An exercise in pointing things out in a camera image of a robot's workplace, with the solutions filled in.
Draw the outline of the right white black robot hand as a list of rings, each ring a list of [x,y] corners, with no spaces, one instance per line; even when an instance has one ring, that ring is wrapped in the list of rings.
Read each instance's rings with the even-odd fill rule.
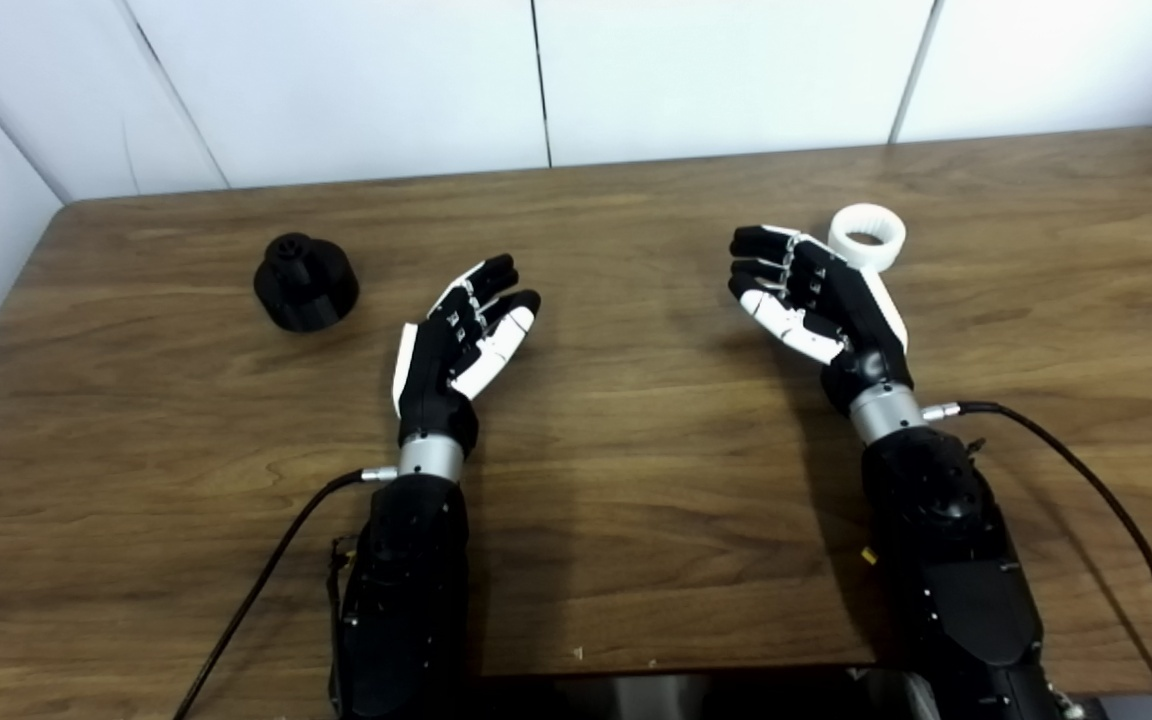
[[[823,365],[838,414],[874,387],[914,388],[900,314],[874,273],[819,240],[776,225],[733,232],[732,296],[783,346]]]

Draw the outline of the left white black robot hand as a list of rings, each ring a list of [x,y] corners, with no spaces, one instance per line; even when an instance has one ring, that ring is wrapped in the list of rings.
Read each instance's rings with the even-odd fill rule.
[[[420,323],[403,325],[392,397],[397,441],[440,435],[470,455],[473,400],[511,363],[539,314],[539,291],[521,290],[509,253],[453,279]]]

